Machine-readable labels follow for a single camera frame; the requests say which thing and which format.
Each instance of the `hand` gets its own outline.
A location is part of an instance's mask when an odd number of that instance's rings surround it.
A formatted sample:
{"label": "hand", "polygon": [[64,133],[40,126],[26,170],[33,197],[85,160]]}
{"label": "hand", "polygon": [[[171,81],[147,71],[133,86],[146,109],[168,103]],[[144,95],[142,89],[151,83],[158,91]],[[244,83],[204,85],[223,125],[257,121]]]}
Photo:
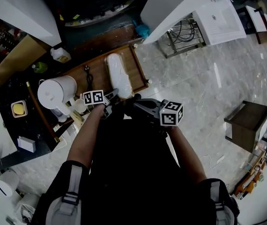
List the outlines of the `hand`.
{"label": "hand", "polygon": [[91,113],[97,114],[97,115],[99,115],[99,117],[102,117],[104,115],[104,109],[105,109],[104,104],[97,104]]}

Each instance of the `white cabinet door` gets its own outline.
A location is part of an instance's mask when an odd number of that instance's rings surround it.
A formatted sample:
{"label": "white cabinet door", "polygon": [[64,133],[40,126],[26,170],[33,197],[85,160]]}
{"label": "white cabinet door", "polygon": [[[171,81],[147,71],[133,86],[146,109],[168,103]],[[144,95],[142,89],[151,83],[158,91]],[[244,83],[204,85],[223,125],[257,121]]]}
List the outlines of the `white cabinet door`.
{"label": "white cabinet door", "polygon": [[0,0],[0,19],[50,46],[61,42],[54,17],[44,0]]}

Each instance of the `wire rack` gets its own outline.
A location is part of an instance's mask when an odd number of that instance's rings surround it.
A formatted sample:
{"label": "wire rack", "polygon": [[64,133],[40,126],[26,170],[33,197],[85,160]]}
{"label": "wire rack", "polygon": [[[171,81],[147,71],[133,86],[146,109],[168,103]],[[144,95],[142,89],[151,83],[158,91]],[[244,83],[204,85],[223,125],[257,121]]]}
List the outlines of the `wire rack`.
{"label": "wire rack", "polygon": [[167,31],[170,40],[172,54],[165,55],[166,58],[205,46],[201,31],[193,18],[182,19],[174,27]]}

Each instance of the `white cup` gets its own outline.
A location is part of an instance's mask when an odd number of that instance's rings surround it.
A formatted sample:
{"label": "white cup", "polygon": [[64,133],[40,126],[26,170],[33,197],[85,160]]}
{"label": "white cup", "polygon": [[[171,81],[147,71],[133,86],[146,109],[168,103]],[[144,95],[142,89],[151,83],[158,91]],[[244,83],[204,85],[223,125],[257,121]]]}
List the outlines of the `white cup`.
{"label": "white cup", "polygon": [[72,107],[78,111],[79,113],[85,112],[87,110],[87,106],[85,105],[85,101],[82,99],[82,94],[80,95],[80,98],[75,101],[74,105]]}

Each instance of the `wooden cabinet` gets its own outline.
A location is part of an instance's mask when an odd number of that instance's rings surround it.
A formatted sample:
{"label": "wooden cabinet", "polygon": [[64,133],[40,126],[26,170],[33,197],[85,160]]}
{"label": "wooden cabinet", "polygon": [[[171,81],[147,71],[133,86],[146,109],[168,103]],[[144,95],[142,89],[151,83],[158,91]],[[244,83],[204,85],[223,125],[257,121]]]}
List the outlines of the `wooden cabinet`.
{"label": "wooden cabinet", "polygon": [[246,101],[243,103],[245,105],[231,119],[224,119],[231,124],[232,129],[232,137],[225,138],[252,153],[259,141],[261,128],[267,120],[267,106]]}

